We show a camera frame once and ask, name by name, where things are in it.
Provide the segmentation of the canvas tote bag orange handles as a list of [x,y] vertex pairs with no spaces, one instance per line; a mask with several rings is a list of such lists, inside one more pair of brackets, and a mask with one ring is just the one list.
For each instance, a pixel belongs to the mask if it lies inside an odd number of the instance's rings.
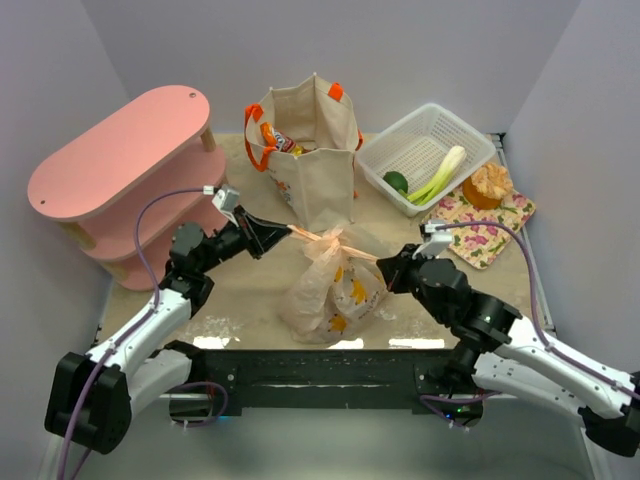
[[[264,122],[307,153],[269,147],[260,131]],[[362,135],[339,83],[313,74],[297,86],[270,89],[245,108],[244,145],[253,167],[274,182],[303,228],[324,231],[353,221],[354,160]]]

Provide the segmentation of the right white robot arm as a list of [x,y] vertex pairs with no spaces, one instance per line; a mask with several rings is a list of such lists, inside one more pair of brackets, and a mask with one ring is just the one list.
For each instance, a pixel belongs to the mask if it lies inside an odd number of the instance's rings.
[[449,259],[414,244],[376,265],[389,292],[410,294],[458,340],[433,378],[445,388],[473,384],[545,405],[577,420],[599,447],[639,451],[639,376],[590,360],[508,303],[472,288]]

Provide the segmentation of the orange yellow snack bag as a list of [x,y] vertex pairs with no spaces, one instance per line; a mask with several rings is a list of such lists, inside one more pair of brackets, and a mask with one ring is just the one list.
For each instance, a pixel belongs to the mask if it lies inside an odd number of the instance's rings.
[[297,144],[293,139],[277,130],[271,123],[264,122],[260,125],[260,131],[269,147],[274,147],[277,151],[300,156],[307,153],[307,150]]

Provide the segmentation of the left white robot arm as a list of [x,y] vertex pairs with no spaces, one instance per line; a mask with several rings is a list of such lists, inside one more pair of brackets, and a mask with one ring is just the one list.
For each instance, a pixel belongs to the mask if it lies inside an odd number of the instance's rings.
[[194,222],[180,225],[148,304],[98,346],[58,362],[45,429],[101,454],[113,451],[142,409],[189,377],[187,354],[155,349],[206,304],[214,286],[209,271],[242,252],[259,259],[291,232],[241,206],[211,235]]

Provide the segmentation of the orange banana print plastic bag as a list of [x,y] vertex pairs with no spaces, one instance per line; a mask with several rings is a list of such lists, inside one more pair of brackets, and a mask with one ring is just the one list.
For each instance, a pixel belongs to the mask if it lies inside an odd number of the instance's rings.
[[390,250],[358,226],[338,226],[322,234],[292,230],[309,260],[279,308],[292,338],[303,344],[331,344],[360,333],[387,295],[377,261]]

